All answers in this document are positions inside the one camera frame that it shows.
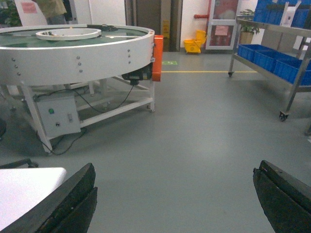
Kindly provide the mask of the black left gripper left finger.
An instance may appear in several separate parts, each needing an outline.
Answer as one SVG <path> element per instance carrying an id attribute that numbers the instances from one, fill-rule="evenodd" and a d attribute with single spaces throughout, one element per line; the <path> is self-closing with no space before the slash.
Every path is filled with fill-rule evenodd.
<path id="1" fill-rule="evenodd" d="M 1 232 L 86 233 L 97 205 L 95 178 L 93 164 L 86 164 Z"/>

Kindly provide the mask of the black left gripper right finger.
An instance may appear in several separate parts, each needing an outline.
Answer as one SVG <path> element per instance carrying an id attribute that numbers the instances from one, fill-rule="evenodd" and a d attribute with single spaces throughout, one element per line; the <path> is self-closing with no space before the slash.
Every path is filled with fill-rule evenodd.
<path id="1" fill-rule="evenodd" d="M 253 170 L 260 205 L 276 233 L 311 231 L 311 187 L 262 160 Z"/>

